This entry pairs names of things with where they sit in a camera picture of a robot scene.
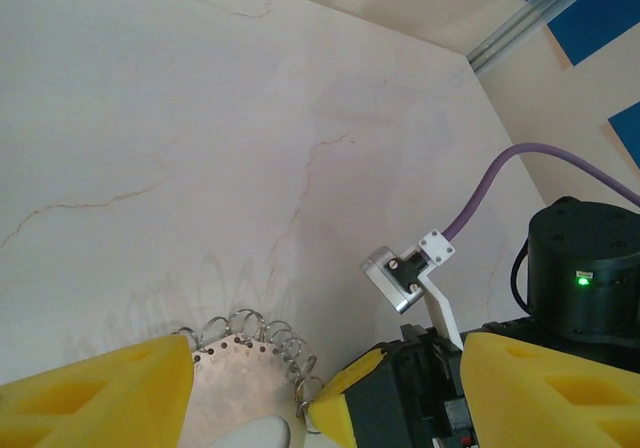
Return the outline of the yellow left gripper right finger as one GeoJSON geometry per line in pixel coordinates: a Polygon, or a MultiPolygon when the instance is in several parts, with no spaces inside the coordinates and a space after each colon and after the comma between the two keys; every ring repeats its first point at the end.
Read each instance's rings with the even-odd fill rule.
{"type": "Polygon", "coordinates": [[[482,447],[636,447],[636,373],[490,333],[467,336],[461,379],[482,447]]]}

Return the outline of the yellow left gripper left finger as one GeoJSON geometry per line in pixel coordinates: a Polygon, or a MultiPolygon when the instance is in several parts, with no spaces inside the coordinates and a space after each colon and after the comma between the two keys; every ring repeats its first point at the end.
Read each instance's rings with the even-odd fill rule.
{"type": "Polygon", "coordinates": [[[181,334],[5,384],[4,447],[175,447],[194,380],[181,334]]]}

